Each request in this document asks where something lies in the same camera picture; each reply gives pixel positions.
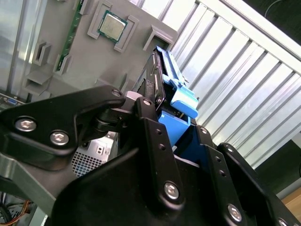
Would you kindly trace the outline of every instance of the black metal bracket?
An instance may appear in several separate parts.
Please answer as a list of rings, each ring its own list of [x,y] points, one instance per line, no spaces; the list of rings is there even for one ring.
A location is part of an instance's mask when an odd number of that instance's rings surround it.
[[[0,113],[0,151],[39,168],[60,170],[80,144],[106,134],[95,129],[95,116],[124,102],[119,90],[101,86],[7,109]],[[21,119],[32,121],[35,128],[20,128],[16,123]],[[54,132],[66,134],[68,143],[52,143]]]
[[[185,202],[184,189],[165,126],[158,122],[156,108],[150,100],[140,97],[135,102],[139,118],[137,123],[140,150],[147,153],[144,159],[152,178],[151,193],[164,209],[180,210]],[[166,192],[174,187],[175,194]]]
[[[176,146],[176,155],[199,164],[208,173],[222,224],[247,225],[224,156],[213,148],[210,133],[191,125]]]
[[[217,150],[225,157],[243,208],[258,225],[277,226],[281,225],[279,221],[296,224],[293,214],[262,184],[255,170],[232,145],[221,143]]]

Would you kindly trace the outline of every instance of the screw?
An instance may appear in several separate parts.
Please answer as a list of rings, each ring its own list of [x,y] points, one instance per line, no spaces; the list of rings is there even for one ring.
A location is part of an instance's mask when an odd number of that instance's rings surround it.
[[[15,123],[15,127],[23,132],[30,132],[36,129],[37,124],[31,119],[19,119]]]
[[[207,130],[206,130],[205,128],[203,128],[203,127],[201,128],[201,131],[202,131],[203,133],[205,133],[205,134],[207,133]]]
[[[283,219],[280,219],[280,218],[279,218],[279,224],[281,226],[287,226],[287,223]]]
[[[167,196],[171,199],[179,198],[179,190],[172,183],[166,182],[165,185],[164,185],[164,191],[167,194]]]
[[[144,99],[143,102],[148,106],[150,106],[150,104],[151,104],[150,101],[148,101],[147,99]]]
[[[157,100],[156,100],[156,103],[157,104],[160,104],[162,102],[162,99],[159,97]]]
[[[62,146],[69,142],[69,137],[66,133],[57,131],[50,135],[50,140],[55,145]]]
[[[236,220],[237,222],[240,222],[242,220],[241,214],[239,210],[232,204],[228,205],[228,211],[231,215],[231,217]]]
[[[121,96],[121,93],[120,93],[118,90],[115,90],[115,89],[112,90],[112,94],[113,94],[114,96],[117,96],[117,97],[120,97],[120,96]]]

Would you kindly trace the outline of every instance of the gray plastic bracket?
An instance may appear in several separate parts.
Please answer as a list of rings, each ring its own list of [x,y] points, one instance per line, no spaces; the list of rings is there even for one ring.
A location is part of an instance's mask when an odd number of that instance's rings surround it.
[[[72,63],[72,56],[70,54],[68,54],[67,56],[65,56],[65,58],[63,60],[61,69],[59,71],[57,71],[56,68],[57,68],[57,64],[60,60],[60,56],[61,55],[57,56],[56,61],[55,61],[55,66],[53,68],[53,73],[55,73],[57,75],[62,75],[64,73],[66,73],[69,70],[71,63]]]
[[[149,38],[147,39],[144,47],[143,47],[143,50],[146,51],[148,46],[150,45],[152,39],[154,38],[154,36],[162,39],[163,41],[167,42],[168,43],[168,49],[170,49],[173,45],[174,45],[174,41],[173,41],[173,37],[166,34],[164,31],[162,31],[161,29],[155,27],[155,26],[151,26],[152,28],[152,31],[150,33],[150,36]]]
[[[97,32],[98,27],[100,25],[100,22],[103,19],[104,13],[106,10],[110,10],[112,7],[112,4],[108,1],[99,2],[96,8],[96,11],[94,13],[92,22],[90,24],[89,30],[87,34],[91,36],[94,39],[98,39],[99,33]]]
[[[39,70],[33,71],[26,76],[24,89],[30,94],[39,96],[48,88],[51,77],[51,74]]]
[[[132,15],[129,15],[127,18],[127,26],[125,30],[123,31],[120,40],[116,45],[114,46],[114,50],[123,53],[128,43],[130,42],[131,37],[133,36],[133,33],[139,23],[139,20],[133,17]]]
[[[45,41],[38,42],[33,52],[32,62],[39,66],[46,64],[50,53],[50,49],[51,44],[47,44],[47,42]]]
[[[89,14],[91,12],[93,3],[93,0],[84,0],[79,13],[82,15]]]

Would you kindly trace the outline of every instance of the hole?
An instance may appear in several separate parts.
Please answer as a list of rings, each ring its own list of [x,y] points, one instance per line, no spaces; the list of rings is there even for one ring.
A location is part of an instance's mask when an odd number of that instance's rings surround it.
[[[161,130],[159,130],[159,129],[156,129],[156,133],[159,134],[159,135],[162,134]]]
[[[220,174],[221,174],[223,177],[225,177],[225,176],[226,176],[225,172],[224,172],[224,171],[222,171],[222,170],[220,170]]]
[[[120,96],[121,96],[121,93],[120,93],[118,90],[116,90],[116,89],[113,89],[113,90],[112,90],[112,94],[113,94],[114,96],[116,96],[116,97],[120,97]]]
[[[162,151],[164,151],[166,148],[163,144],[159,144],[159,149],[161,149]]]
[[[217,160],[218,162],[221,162],[221,159],[219,157],[215,157],[215,160]]]

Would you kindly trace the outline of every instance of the bolt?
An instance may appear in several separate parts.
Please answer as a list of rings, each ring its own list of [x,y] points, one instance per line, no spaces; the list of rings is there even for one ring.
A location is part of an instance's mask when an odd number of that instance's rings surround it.
[[[281,226],[287,226],[287,223],[283,219],[280,219],[280,218],[279,218],[279,224]]]
[[[50,140],[55,145],[62,146],[69,142],[69,137],[66,133],[57,131],[50,135]]]
[[[232,204],[228,205],[228,211],[231,217],[236,220],[237,222],[240,222],[242,220],[241,214],[239,210]]]
[[[164,191],[167,194],[167,196],[171,199],[179,198],[179,190],[172,183],[166,182],[165,185],[164,185]]]
[[[150,104],[151,104],[150,101],[148,101],[147,99],[144,99],[143,102],[148,106],[150,106]]]
[[[156,103],[157,104],[160,104],[162,102],[162,99],[159,97],[157,100],[156,100]]]
[[[30,132],[36,129],[37,124],[31,119],[19,119],[15,123],[15,127],[23,132]]]
[[[203,127],[201,128],[201,131],[202,131],[203,133],[205,133],[205,134],[207,133],[207,130],[206,130],[205,128],[203,128]]]
[[[120,97],[120,96],[121,96],[121,93],[120,93],[118,90],[116,90],[116,89],[113,89],[113,90],[112,90],[112,94],[113,94],[114,96],[116,96],[116,97]]]

